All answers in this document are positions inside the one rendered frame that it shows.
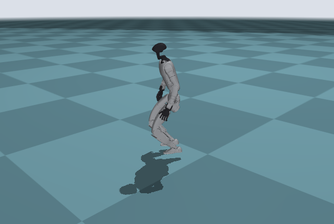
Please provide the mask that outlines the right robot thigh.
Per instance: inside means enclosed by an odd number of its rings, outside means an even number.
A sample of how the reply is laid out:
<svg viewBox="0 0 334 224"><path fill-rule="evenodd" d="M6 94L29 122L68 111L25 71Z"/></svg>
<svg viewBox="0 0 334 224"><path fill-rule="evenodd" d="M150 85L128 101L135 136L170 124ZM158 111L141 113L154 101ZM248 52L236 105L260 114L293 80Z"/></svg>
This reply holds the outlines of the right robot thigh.
<svg viewBox="0 0 334 224"><path fill-rule="evenodd" d="M158 114L158 112L168 103L168 94L163 96L153 107L150 117L149 117L149 125L152 127L153 122Z"/></svg>

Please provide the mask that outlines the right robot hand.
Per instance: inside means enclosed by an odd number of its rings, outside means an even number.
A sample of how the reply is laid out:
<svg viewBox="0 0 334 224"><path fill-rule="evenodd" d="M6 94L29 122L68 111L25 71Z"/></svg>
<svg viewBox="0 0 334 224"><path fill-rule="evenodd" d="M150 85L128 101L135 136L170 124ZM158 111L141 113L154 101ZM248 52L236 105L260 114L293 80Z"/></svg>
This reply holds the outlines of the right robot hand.
<svg viewBox="0 0 334 224"><path fill-rule="evenodd" d="M157 96L156 96L157 101L159 101L162 98L164 89L162 89L162 86L160 86L159 90L160 91L157 93Z"/></svg>

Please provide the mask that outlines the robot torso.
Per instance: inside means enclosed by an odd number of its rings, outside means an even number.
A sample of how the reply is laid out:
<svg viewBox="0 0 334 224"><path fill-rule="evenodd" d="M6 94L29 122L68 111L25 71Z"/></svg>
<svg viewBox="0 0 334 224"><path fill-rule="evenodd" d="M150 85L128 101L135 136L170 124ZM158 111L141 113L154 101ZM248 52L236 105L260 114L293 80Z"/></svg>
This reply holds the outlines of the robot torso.
<svg viewBox="0 0 334 224"><path fill-rule="evenodd" d="M163 78L163 80L164 80L167 88L170 90L170 93L168 94L168 101L169 101L170 100L170 96L171 96L171 92L172 92L173 83L170 82L168 75L165 73L164 66L167 65L167 64L170 64L173 67L173 69L174 69L174 73L175 73L175 76L177 78L177 81L178 81L178 77L177 77L176 70L175 70L175 67L174 67L172 61L168 61L167 62L167 61L164 60L163 61L164 63L162 63L162 64L161 64L161 61L159 62L159 71L160 71L160 74L161 74L161 76L162 76L162 78ZM178 81L178 83L179 83L179 81ZM177 94L178 94L178 92L177 92ZM176 100L178 101L178 103L180 103L180 95L179 94L176 97Z"/></svg>

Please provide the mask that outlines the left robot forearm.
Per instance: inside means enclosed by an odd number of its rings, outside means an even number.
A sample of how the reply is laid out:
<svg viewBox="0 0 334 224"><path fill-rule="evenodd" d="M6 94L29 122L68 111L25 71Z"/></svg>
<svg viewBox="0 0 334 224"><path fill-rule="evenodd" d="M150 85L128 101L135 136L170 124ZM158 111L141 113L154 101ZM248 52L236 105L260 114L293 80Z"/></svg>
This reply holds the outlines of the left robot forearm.
<svg viewBox="0 0 334 224"><path fill-rule="evenodd" d="M168 101L168 104L166 106L166 108L168 108L169 110L172 107L172 105L175 103L176 97L178 96L177 92L178 92L178 87L173 86L171 96L170 96L170 100Z"/></svg>

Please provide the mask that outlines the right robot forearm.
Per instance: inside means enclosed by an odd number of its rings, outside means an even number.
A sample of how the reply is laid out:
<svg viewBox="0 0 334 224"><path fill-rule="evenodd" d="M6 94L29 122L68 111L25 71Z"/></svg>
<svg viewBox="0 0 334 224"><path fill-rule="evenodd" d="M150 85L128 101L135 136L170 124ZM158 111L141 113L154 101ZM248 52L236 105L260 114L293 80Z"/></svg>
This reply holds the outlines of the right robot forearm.
<svg viewBox="0 0 334 224"><path fill-rule="evenodd" d="M162 79L162 83L161 83L161 85L160 86L162 86L162 89L165 89L165 87L166 87L166 84L165 84L165 82L164 82L164 80Z"/></svg>

